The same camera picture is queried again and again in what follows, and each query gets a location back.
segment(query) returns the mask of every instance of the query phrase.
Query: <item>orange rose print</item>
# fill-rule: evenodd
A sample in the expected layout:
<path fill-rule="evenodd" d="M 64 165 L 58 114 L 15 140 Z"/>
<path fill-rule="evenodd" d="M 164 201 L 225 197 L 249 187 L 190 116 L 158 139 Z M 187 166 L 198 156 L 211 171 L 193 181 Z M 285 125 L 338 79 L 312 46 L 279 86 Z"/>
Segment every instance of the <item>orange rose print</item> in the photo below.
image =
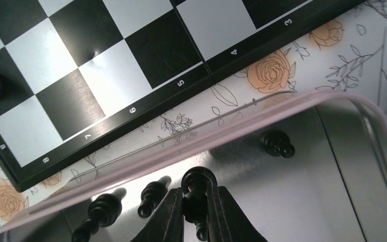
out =
<path fill-rule="evenodd" d="M 309 38 L 311 38 L 321 49 L 321 46 L 333 46 L 337 44 L 343 38 L 343 26 L 336 20 L 331 20 L 330 22 L 318 27 L 309 33 Z"/>
<path fill-rule="evenodd" d="M 61 171 L 43 180 L 45 186 L 53 186 L 61 181 Z"/>
<path fill-rule="evenodd" d="M 277 50 L 247 67 L 250 84 L 261 93 L 271 93 L 285 88 L 290 75 L 287 58 Z"/>
<path fill-rule="evenodd" d="M 27 199 L 18 193 L 14 187 L 0 178 L 0 218 L 3 220 L 9 220 L 14 215 L 22 211 L 26 204 Z"/>

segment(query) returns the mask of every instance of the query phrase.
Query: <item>floral tablecloth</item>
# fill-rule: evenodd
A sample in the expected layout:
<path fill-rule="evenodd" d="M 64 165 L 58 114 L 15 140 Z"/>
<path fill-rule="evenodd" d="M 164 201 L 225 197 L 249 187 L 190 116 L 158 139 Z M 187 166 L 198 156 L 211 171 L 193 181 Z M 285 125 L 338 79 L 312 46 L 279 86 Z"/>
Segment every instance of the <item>floral tablecloth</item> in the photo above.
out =
<path fill-rule="evenodd" d="M 23 193 L 0 169 L 0 226 L 85 171 L 270 93 L 314 89 L 364 95 L 387 114 L 387 0 L 366 1 Z"/>

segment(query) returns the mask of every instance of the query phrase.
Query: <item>chessboard border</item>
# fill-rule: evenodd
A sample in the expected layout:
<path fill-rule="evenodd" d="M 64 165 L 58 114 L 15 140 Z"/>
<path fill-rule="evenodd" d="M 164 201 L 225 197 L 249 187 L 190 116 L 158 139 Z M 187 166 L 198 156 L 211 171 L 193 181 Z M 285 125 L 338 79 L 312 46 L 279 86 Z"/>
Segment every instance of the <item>chessboard border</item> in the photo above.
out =
<path fill-rule="evenodd" d="M 217 83 L 220 80 L 224 80 L 233 75 L 234 70 L 239 71 L 248 67 L 264 56 L 284 47 L 290 42 L 309 33 L 311 30 L 320 27 L 323 23 L 331 21 L 363 2 L 364 0 L 312 1 L 286 17 L 276 21 L 272 25 L 260 30 L 256 34 L 212 57 L 206 61 L 206 66 Z M 321 9 L 323 6 L 329 7 L 315 16 L 306 14 L 309 12 L 308 10 Z M 288 19 L 293 20 L 293 22 L 292 24 L 285 26 L 285 21 Z M 281 31 L 282 28 L 289 28 L 289 30 Z M 237 50 L 237 55 L 231 54 L 235 49 Z"/>
<path fill-rule="evenodd" d="M 226 51 L 206 61 L 206 64 L 200 65 L 200 67 L 203 67 L 206 70 L 207 76 L 199 77 L 200 80 L 197 82 L 188 83 L 182 86 L 182 88 L 177 85 L 177 82 L 181 80 L 181 78 L 178 78 L 164 87 L 159 88 L 139 101 L 131 104 L 129 107 L 119 111 L 87 131 L 82 132 L 73 139 L 60 145 L 51 152 L 45 154 L 46 157 L 55 157 L 55 159 L 50 159 L 46 165 L 42 162 L 42 156 L 26 166 L 21 167 L 9 149 L 1 150 L 0 148 L 0 166 L 7 174 L 16 190 L 19 192 L 25 191 L 47 177 L 81 160 L 90 153 L 131 132 L 140 124 L 146 123 L 167 110 L 174 108 L 182 102 L 210 88 L 215 83 L 233 75 L 236 71 L 251 65 L 267 54 L 270 54 L 276 49 L 289 44 L 297 38 L 307 34 L 310 30 L 319 27 L 323 23 L 336 18 L 340 14 L 363 2 L 363 0 L 333 1 L 334 3 L 330 5 L 329 2 L 323 4 L 319 1 L 313 1 L 302 7 L 301 9 L 303 11 L 294 11 L 286 18 L 277 21 L 249 38 L 239 42 L 235 46 L 228 48 Z M 298 19 L 305 17 L 302 16 L 302 12 L 307 12 L 307 9 L 320 8 L 322 5 L 329 5 L 330 7 L 326 8 L 316 16 L 308 16 L 308 21 L 293 22 L 293 24 L 291 24 L 285 31 L 278 31 L 278 28 L 281 28 L 281 25 L 284 24 L 284 21 L 288 18 Z M 173 8 L 182 20 L 177 7 L 173 5 Z M 241 51 L 239 52 L 240 54 L 236 55 L 234 58 L 231 51 L 235 48 L 239 50 L 247 49 L 249 51 Z M 166 97 L 164 94 L 167 93 L 176 94 L 171 97 Z M 142 107 L 143 110 L 138 109 L 139 114 L 137 116 L 132 115 L 130 114 L 130 109 L 133 106 Z M 106 131 L 104 132 L 102 129 L 99 129 L 98 126 L 101 128 L 105 127 Z M 86 134 L 97 134 L 97 136 L 86 141 L 84 139 Z M 5 144 L 1 136 L 0 144 Z"/>

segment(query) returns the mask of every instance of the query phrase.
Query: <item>printed number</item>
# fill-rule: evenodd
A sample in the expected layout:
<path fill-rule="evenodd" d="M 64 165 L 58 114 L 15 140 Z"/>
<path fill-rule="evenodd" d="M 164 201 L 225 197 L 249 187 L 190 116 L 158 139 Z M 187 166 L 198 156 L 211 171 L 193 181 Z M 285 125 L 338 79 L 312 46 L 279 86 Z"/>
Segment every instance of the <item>printed number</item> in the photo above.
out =
<path fill-rule="evenodd" d="M 287 19 L 285 22 L 284 22 L 284 24 L 286 25 L 286 26 L 288 26 L 289 24 L 292 24 L 293 23 L 293 21 L 291 20 L 291 19 Z"/>

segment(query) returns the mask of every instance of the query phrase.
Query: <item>leaf print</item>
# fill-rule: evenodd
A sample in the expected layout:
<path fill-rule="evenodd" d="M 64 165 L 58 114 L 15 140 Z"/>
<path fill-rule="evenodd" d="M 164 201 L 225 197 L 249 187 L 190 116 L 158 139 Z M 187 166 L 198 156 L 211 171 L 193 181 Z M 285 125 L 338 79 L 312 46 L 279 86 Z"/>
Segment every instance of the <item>leaf print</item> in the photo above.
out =
<path fill-rule="evenodd" d="M 387 20 L 387 0 L 368 0 L 363 5 L 371 7 Z"/>
<path fill-rule="evenodd" d="M 36 187 L 29 188 L 29 191 L 32 195 L 35 195 L 35 193 L 38 193 L 38 189 Z"/>
<path fill-rule="evenodd" d="M 354 82 L 359 82 L 359 81 L 360 81 L 360 80 L 359 80 L 358 78 L 356 78 L 356 77 L 351 77 L 351 76 L 349 76 L 348 78 L 349 78 L 349 80 L 354 81 Z"/>
<path fill-rule="evenodd" d="M 221 118 L 219 119 L 218 125 L 219 127 L 222 127 L 225 124 L 225 121 Z"/>
<path fill-rule="evenodd" d="M 289 73 L 290 74 L 288 78 L 293 78 L 296 75 L 296 62 L 294 62 L 293 65 L 290 67 Z"/>
<path fill-rule="evenodd" d="M 212 106 L 211 109 L 212 109 L 212 111 L 213 111 L 213 113 L 214 113 L 215 115 L 217 115 L 217 116 L 220 115 L 220 109 L 219 109 L 219 108 L 217 108 L 217 107 L 215 107 L 215 106 Z"/>
<path fill-rule="evenodd" d="M 96 179 L 101 178 L 103 175 L 97 170 L 96 171 Z"/>
<path fill-rule="evenodd" d="M 296 81 L 288 82 L 288 87 L 290 88 L 291 92 L 297 92 L 296 91 L 296 84 L 297 84 Z"/>
<path fill-rule="evenodd" d="M 361 56 L 360 51 L 353 45 L 351 45 L 351 50 L 356 54 L 357 56 Z"/>
<path fill-rule="evenodd" d="M 305 57 L 310 56 L 307 48 L 300 46 L 296 41 L 293 41 L 293 45 L 296 48 L 296 52 L 299 53 L 300 58 L 305 59 Z"/>
<path fill-rule="evenodd" d="M 74 176 L 74 177 L 77 177 L 77 176 L 79 176 L 79 172 L 77 171 L 77 170 L 75 170 L 75 169 L 71 169 L 71 172 L 72 172 L 72 175 Z M 79 177 L 77 177 L 76 178 L 76 183 L 81 183 L 82 182 L 82 179 L 81 179 L 81 177 L 79 176 Z"/>
<path fill-rule="evenodd" d="M 215 86 L 211 87 L 211 91 L 213 92 L 214 96 L 225 105 L 231 107 L 238 106 L 238 101 L 236 100 L 232 92 L 221 84 L 216 84 Z"/>
<path fill-rule="evenodd" d="M 176 121 L 170 120 L 163 116 L 161 116 L 161 118 L 164 119 L 164 121 L 161 123 L 161 129 L 165 132 L 169 131 L 170 135 L 176 135 L 182 131 L 185 131 L 193 124 L 192 119 L 185 117 L 185 114 L 181 113 L 179 113 L 179 115 L 176 117 Z"/>
<path fill-rule="evenodd" d="M 340 58 L 343 62 L 348 63 L 348 61 L 346 60 L 346 58 L 345 58 L 344 56 L 339 55 L 339 58 Z"/>
<path fill-rule="evenodd" d="M 234 76 L 238 78 L 247 78 L 247 69 L 246 68 L 242 69 L 241 71 L 235 73 Z"/>
<path fill-rule="evenodd" d="M 347 85 L 346 87 L 347 88 L 356 88 L 356 87 L 358 87 L 358 84 L 354 83 L 354 84 L 351 84 L 351 85 Z"/>
<path fill-rule="evenodd" d="M 333 90 L 334 87 L 331 87 L 331 86 L 320 86 L 320 87 L 316 87 L 315 89 L 316 90 Z"/>
<path fill-rule="evenodd" d="M 230 124 L 233 124 L 234 122 L 239 121 L 239 120 L 241 120 L 241 119 L 243 119 L 243 118 L 244 118 L 244 116 L 242 115 L 242 113 L 241 113 L 241 112 L 238 112 L 238 113 L 235 114 L 235 116 L 231 119 Z"/>
<path fill-rule="evenodd" d="M 363 36 L 363 35 L 367 34 L 367 29 L 363 25 L 357 24 L 357 32 L 359 35 Z"/>
<path fill-rule="evenodd" d="M 24 200 L 24 208 L 28 208 L 29 207 L 29 197 L 26 197 L 26 199 Z"/>
<path fill-rule="evenodd" d="M 93 167 L 96 167 L 96 156 L 97 152 L 92 153 L 91 155 L 84 158 L 85 161 L 87 161 L 90 165 Z"/>
<path fill-rule="evenodd" d="M 291 50 L 291 48 L 288 48 L 285 52 L 283 52 L 283 54 L 284 54 L 285 56 L 287 56 L 288 53 L 290 52 L 290 50 Z"/>
<path fill-rule="evenodd" d="M 385 38 L 386 38 L 386 28 L 384 32 L 384 41 L 382 46 L 372 54 L 361 55 L 360 50 L 358 48 L 356 48 L 353 45 L 350 45 L 352 51 L 357 57 L 348 61 L 344 56 L 339 55 L 338 57 L 345 64 L 341 65 L 340 67 L 331 67 L 330 70 L 332 70 L 333 72 L 326 76 L 326 78 L 332 77 L 332 79 L 327 80 L 328 82 L 332 83 L 332 85 L 319 86 L 319 87 L 316 87 L 316 89 L 317 90 L 333 89 L 333 90 L 347 91 L 347 89 L 358 87 L 359 79 L 353 76 L 354 71 L 358 69 L 359 76 L 360 77 L 362 76 L 364 63 L 366 63 L 369 59 L 371 59 L 372 57 L 376 56 L 379 52 L 384 50 Z"/>

